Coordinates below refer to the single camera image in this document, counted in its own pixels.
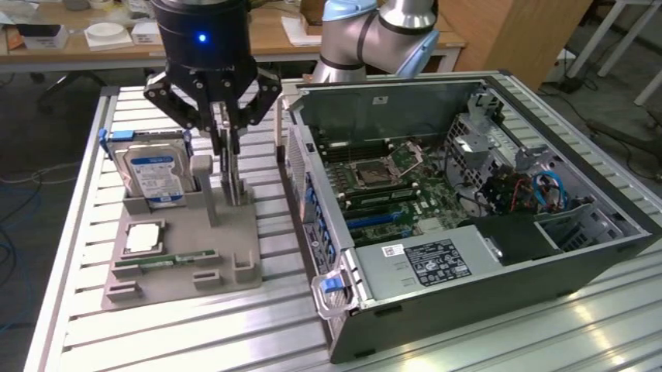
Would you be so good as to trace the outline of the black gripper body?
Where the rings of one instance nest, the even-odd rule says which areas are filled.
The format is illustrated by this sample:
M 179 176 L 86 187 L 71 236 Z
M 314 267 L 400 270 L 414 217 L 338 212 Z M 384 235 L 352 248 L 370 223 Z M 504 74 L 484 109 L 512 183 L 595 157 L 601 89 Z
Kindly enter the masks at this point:
M 200 106 L 226 105 L 230 123 L 248 126 L 240 98 L 258 67 L 252 55 L 246 1 L 153 1 L 170 82 Z

